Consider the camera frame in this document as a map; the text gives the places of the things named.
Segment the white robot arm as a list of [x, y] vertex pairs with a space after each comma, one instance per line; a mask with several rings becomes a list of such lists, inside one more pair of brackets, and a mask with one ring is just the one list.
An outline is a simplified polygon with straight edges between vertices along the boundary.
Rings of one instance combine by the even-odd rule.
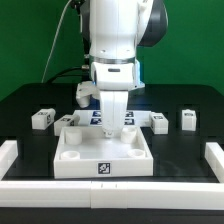
[[76, 100], [82, 108], [100, 101], [102, 129], [111, 137], [123, 129], [128, 93], [145, 86], [136, 49], [163, 38], [167, 11], [163, 0], [86, 0], [80, 13], [90, 79], [77, 86]]

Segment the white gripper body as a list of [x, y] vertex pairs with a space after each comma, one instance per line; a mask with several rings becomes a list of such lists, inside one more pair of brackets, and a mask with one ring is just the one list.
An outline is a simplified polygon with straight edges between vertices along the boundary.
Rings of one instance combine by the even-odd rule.
[[136, 60], [125, 64], [91, 64], [91, 77], [99, 90], [104, 131], [118, 131], [123, 128], [128, 92], [138, 84], [137, 65]]

